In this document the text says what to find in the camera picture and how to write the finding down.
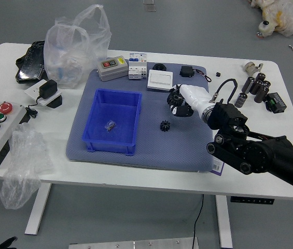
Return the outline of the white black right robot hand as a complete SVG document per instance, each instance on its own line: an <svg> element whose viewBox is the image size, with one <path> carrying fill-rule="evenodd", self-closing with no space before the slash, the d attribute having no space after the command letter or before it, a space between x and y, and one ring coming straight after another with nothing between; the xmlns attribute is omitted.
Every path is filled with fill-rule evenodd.
<svg viewBox="0 0 293 249"><path fill-rule="evenodd" d="M184 84L175 85L169 91L167 104L176 117L191 117L197 112L204 122L207 122L215 106L205 88Z"/></svg>

